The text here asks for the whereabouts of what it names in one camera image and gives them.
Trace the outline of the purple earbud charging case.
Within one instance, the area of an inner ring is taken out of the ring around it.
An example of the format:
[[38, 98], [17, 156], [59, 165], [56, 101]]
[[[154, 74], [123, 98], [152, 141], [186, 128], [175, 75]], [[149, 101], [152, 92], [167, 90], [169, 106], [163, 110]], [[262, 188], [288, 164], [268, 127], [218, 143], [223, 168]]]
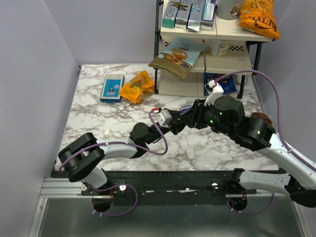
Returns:
[[179, 114], [182, 116], [192, 109], [192, 105], [184, 105], [180, 108]]

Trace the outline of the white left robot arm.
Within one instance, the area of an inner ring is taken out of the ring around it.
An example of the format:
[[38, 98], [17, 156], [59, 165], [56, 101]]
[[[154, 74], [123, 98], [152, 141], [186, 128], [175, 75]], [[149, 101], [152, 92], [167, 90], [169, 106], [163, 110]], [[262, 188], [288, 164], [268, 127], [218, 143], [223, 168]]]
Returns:
[[65, 172], [70, 182], [82, 181], [104, 195], [109, 191], [109, 177], [97, 165], [104, 159], [139, 158], [146, 153], [165, 155], [168, 151], [165, 134], [177, 135], [186, 127], [181, 118], [184, 113], [185, 110], [153, 109], [149, 112], [151, 126], [139, 122], [129, 137], [120, 141], [98, 142], [87, 132], [59, 152], [59, 172]]

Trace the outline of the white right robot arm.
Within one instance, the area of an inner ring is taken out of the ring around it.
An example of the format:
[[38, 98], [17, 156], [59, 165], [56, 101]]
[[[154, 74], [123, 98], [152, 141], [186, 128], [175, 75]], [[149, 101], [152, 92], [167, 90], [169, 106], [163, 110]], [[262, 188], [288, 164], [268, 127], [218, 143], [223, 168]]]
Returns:
[[281, 140], [281, 135], [260, 118], [247, 117], [242, 102], [229, 95], [212, 104], [196, 99], [180, 109], [180, 119], [189, 128], [222, 133], [243, 148], [257, 152], [276, 163], [281, 174], [242, 171], [227, 181], [234, 194], [241, 190], [265, 190], [290, 196], [296, 203], [314, 208], [316, 205], [316, 164]]

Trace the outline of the blue Doritos bag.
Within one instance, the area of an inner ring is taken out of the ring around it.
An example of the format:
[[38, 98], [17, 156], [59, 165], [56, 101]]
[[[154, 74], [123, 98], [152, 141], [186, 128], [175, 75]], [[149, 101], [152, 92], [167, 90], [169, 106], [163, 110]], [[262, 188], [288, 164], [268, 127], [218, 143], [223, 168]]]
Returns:
[[[206, 85], [211, 80], [216, 80], [221, 76], [223, 76], [223, 74], [204, 73], [204, 90], [203, 90], [204, 96], [209, 95], [209, 90], [206, 88]], [[223, 93], [224, 95], [237, 92], [233, 76], [225, 77], [224, 79], [222, 79], [218, 83], [222, 86], [223, 91], [224, 91], [224, 93]]]

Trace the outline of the orange snack bag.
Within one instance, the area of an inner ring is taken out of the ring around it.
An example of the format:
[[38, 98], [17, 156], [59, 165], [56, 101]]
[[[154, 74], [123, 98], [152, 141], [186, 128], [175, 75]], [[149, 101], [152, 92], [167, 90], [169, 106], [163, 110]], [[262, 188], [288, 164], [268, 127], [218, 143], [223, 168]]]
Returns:
[[146, 96], [154, 93], [154, 85], [155, 83], [149, 77], [147, 71], [141, 71], [119, 90], [119, 95], [137, 104]]

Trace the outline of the teal gold chip bag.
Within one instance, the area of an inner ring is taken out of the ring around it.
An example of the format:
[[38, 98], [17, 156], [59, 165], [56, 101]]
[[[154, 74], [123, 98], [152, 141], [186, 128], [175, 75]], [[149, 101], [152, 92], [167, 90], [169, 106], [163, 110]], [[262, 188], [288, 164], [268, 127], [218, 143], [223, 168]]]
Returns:
[[184, 80], [200, 54], [207, 48], [208, 46], [203, 43], [194, 42], [188, 38], [176, 37], [149, 63], [149, 67], [166, 70]]

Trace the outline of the blue razor box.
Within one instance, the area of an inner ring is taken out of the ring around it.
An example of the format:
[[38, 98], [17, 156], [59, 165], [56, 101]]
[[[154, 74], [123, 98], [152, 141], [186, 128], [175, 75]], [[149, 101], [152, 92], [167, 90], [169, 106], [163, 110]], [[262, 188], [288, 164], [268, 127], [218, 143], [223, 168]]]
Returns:
[[105, 74], [100, 101], [104, 103], [119, 103], [121, 96], [119, 91], [124, 83], [122, 74]]

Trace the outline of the black beige shelf rack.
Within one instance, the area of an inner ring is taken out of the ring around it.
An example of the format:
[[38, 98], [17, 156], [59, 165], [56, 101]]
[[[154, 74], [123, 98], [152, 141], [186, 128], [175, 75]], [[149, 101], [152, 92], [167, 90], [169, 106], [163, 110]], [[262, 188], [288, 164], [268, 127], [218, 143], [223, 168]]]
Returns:
[[262, 44], [272, 39], [255, 34], [238, 25], [238, 19], [225, 20], [215, 17], [211, 31], [197, 33], [181, 28], [165, 28], [160, 21], [166, 11], [168, 1], [156, 2], [154, 55], [162, 52], [175, 37], [189, 38], [198, 43], [209, 44], [212, 40], [231, 40], [232, 46], [224, 56], [213, 56], [209, 50], [201, 53], [185, 80], [171, 75], [165, 70], [155, 69], [155, 93], [159, 95], [203, 96], [204, 73], [228, 74], [237, 70], [259, 67]]

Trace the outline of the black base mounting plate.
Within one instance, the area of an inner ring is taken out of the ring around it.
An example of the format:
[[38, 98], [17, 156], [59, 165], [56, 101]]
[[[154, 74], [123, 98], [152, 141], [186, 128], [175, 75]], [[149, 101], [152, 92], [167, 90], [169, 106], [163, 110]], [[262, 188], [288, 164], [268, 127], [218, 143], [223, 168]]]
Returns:
[[82, 194], [93, 199], [112, 196], [115, 206], [224, 205], [228, 196], [255, 194], [239, 184], [242, 169], [233, 171], [108, 171], [101, 191], [90, 186]]

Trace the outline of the white mug on shelf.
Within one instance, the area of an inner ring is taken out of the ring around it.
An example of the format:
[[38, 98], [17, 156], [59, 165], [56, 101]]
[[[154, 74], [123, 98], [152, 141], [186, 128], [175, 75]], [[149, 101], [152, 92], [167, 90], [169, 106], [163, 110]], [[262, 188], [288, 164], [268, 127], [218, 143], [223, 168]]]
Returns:
[[231, 40], [214, 39], [209, 44], [209, 52], [213, 56], [224, 56], [231, 45]]

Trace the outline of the teal toothpaste box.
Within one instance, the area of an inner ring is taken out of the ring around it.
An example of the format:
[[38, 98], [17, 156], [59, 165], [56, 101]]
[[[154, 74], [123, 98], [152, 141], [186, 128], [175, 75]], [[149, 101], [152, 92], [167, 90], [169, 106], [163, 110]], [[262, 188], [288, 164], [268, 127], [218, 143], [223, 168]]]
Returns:
[[168, 2], [162, 18], [163, 27], [170, 29], [173, 29], [175, 27], [176, 15], [178, 13], [180, 3], [180, 0], [170, 0]]

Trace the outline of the blue white box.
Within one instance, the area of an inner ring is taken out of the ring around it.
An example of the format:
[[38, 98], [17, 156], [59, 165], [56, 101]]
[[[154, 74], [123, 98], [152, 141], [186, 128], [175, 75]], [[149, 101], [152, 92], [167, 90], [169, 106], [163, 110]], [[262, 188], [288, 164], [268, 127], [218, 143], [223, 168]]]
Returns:
[[200, 29], [211, 31], [214, 25], [216, 0], [206, 0], [203, 7]]

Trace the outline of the white printed cup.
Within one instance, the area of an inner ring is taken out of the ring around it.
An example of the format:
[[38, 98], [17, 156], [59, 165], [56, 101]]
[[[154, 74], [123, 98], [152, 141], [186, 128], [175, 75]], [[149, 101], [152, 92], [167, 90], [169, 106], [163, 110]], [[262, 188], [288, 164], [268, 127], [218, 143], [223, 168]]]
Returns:
[[215, 13], [222, 19], [236, 19], [239, 17], [243, 2], [243, 0], [218, 0]]

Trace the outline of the orange honey dijon chip bag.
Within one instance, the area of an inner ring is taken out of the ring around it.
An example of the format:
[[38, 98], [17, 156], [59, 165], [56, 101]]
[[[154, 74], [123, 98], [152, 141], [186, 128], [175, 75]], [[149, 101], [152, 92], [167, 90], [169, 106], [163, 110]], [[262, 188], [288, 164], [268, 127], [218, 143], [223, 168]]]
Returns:
[[245, 0], [240, 10], [238, 25], [264, 37], [279, 40], [280, 33], [273, 6], [273, 0]]

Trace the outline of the grey aluminium frame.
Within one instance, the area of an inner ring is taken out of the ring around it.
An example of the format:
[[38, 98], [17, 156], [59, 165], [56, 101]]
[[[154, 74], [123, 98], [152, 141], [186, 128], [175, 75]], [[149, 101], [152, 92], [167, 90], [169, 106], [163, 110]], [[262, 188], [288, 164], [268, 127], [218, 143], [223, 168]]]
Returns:
[[44, 178], [40, 198], [80, 198], [81, 182], [69, 182], [66, 178]]

